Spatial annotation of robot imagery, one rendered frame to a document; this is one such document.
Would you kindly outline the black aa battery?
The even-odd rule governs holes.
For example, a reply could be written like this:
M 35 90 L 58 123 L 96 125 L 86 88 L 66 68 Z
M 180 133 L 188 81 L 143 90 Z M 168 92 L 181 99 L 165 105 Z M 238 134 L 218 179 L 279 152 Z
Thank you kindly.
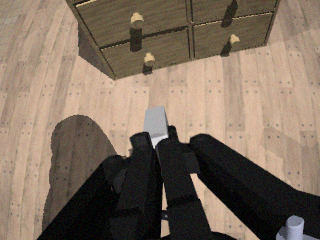
M 166 211 L 162 211 L 162 220 L 168 221 Z

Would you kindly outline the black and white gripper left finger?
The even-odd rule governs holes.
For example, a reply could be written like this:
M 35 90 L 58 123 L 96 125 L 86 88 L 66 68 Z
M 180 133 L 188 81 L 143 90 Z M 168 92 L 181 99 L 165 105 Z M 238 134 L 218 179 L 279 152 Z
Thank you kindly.
M 36 240 L 161 237 L 163 178 L 154 117 L 155 107 L 146 109 L 143 132 L 129 138 L 131 158 L 103 160 Z

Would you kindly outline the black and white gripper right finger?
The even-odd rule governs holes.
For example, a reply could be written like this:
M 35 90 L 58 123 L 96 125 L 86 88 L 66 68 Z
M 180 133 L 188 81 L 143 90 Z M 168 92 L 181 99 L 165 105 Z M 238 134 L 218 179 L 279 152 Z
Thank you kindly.
M 209 134 L 179 142 L 164 105 L 155 107 L 154 138 L 171 240 L 214 240 L 190 174 L 260 240 L 320 240 L 320 196 L 296 190 Z

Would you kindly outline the small wooden chest of drawers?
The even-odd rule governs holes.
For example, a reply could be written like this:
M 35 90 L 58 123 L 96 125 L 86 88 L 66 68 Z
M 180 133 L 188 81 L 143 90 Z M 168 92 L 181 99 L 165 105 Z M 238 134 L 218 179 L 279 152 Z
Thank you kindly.
M 151 33 L 151 34 L 147 34 L 147 35 L 143 35 L 143 36 L 139 36 L 139 37 L 135 37 L 135 38 L 131 38 L 131 39 L 127 39 L 127 40 L 123 40 L 123 41 L 120 41 L 120 42 L 116 42 L 116 43 L 112 43 L 112 44 L 109 44 L 109 45 L 105 45 L 105 46 L 99 47 L 98 44 L 96 43 L 96 41 L 94 40 L 91 32 L 89 32 L 89 29 L 86 26 L 82 16 L 80 16 L 80 13 L 78 12 L 78 9 L 76 8 L 76 3 L 80 2 L 80 1 L 83 1 L 83 0 L 65 0 L 65 1 L 68 4 L 69 8 L 71 9 L 71 11 L 72 11 L 73 15 L 75 16 L 76 20 L 78 21 L 79 25 L 81 26 L 82 30 L 84 31 L 85 35 L 87 36 L 88 40 L 90 41 L 90 43 L 92 44 L 93 48 L 95 49 L 96 53 L 98 54 L 99 58 L 101 59 L 102 63 L 106 67 L 106 69 L 109 72 L 109 74 L 112 77 L 112 79 L 113 80 L 118 80 L 118 79 L 126 78 L 126 77 L 129 77 L 129 76 L 133 76 L 133 75 L 137 75 L 137 74 L 141 74 L 141 73 L 145 73 L 145 72 L 149 72 L 149 71 L 153 71 L 153 70 L 157 70 L 157 69 L 161 69 L 161 68 L 165 68 L 165 67 L 169 67 L 169 66 L 174 66 L 174 65 L 178 65 L 178 64 L 182 64 L 182 63 L 186 63 L 186 62 L 191 62 L 191 61 L 200 60 L 200 59 L 204 59 L 204 58 L 209 58 L 209 57 L 213 57 L 213 56 L 218 56 L 218 55 L 223 55 L 223 54 L 228 54 L 228 53 L 233 53 L 233 52 L 238 52 L 238 51 L 243 51 L 243 50 L 248 50 L 248 49 L 253 49 L 253 48 L 266 46 L 267 42 L 268 42 L 268 39 L 269 39 L 269 36 L 270 36 L 270 33 L 271 33 L 271 30 L 272 30 L 272 27 L 273 27 L 273 24 L 274 24 L 274 21 L 275 21 L 275 17 L 276 17 L 276 14 L 277 14 L 277 11 L 278 11 L 278 8 L 279 8 L 279 4 L 280 4 L 281 0 L 276 0 L 274 9 L 247 12 L 247 13 L 241 13 L 241 14 L 235 14 L 235 15 L 229 15 L 229 16 L 223 16 L 223 17 L 212 18 L 212 19 L 207 19 L 207 20 L 202 20 L 202 21 L 197 21 L 197 22 L 193 22 L 193 20 L 191 18 L 190 0 L 185 0 L 185 2 L 186 2 L 186 14 L 187 14 L 187 33 L 188 33 L 189 60 L 188 61 L 179 62 L 179 63 L 175 63 L 175 64 L 162 66 L 162 67 L 158 67 L 158 68 L 154 68 L 154 69 L 150 69 L 150 70 L 146 70 L 146 71 L 142 71 L 142 72 L 138 72 L 138 73 L 134 73 L 134 74 L 130 74 L 130 75 L 119 77 L 119 78 L 117 78 L 115 76 L 115 74 L 112 71 L 109 63 L 107 62 L 106 58 L 103 55 L 103 53 L 101 51 L 101 48 L 106 47 L 106 46 L 110 46 L 110 45 L 113 45 L 113 44 L 117 44 L 117 43 L 120 43 L 120 42 L 124 42 L 124 41 L 127 41 L 127 40 L 131 40 L 131 39 L 135 39 L 135 38 L 139 38 L 139 37 L 143 37 L 143 36 L 147 36 L 147 35 L 163 32 L 163 31 L 159 31 L 159 32 L 155 32 L 155 33 Z M 199 23 L 204 23 L 204 22 L 215 21 L 215 20 L 220 20 L 220 19 L 231 18 L 231 17 L 250 15 L 250 14 L 257 14 L 257 13 L 263 13 L 263 12 L 271 12 L 271 11 L 272 11 L 273 14 L 272 14 L 272 17 L 271 17 L 271 21 L 270 21 L 270 24 L 269 24 L 269 27 L 268 27 L 268 31 L 267 31 L 267 34 L 266 34 L 266 37 L 265 37 L 263 45 L 250 47 L 250 48 L 239 49 L 239 50 L 234 50 L 234 51 L 229 51 L 229 52 L 225 52 L 225 53 L 220 53 L 220 54 L 215 54 L 215 55 L 210 55 L 210 56 L 206 56 L 206 57 L 201 57 L 201 58 L 195 59 L 194 52 L 193 52 L 192 25 L 199 24 Z

